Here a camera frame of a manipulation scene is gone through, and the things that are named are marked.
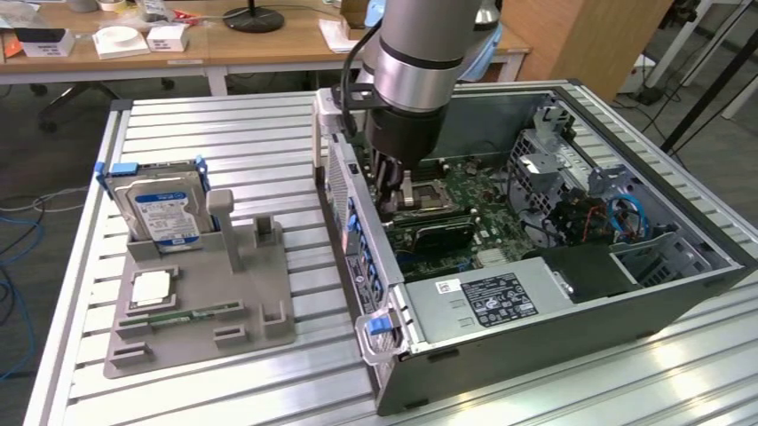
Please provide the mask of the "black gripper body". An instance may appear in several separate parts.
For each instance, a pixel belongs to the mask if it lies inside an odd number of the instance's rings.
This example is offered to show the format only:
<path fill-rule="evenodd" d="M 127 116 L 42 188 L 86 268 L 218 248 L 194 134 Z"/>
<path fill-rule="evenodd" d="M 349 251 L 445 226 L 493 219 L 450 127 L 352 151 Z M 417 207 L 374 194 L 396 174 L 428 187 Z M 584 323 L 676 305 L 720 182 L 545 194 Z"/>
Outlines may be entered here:
<path fill-rule="evenodd" d="M 398 108 L 369 111 L 365 136 L 373 148 L 413 169 L 437 147 L 446 109 L 412 113 Z"/>

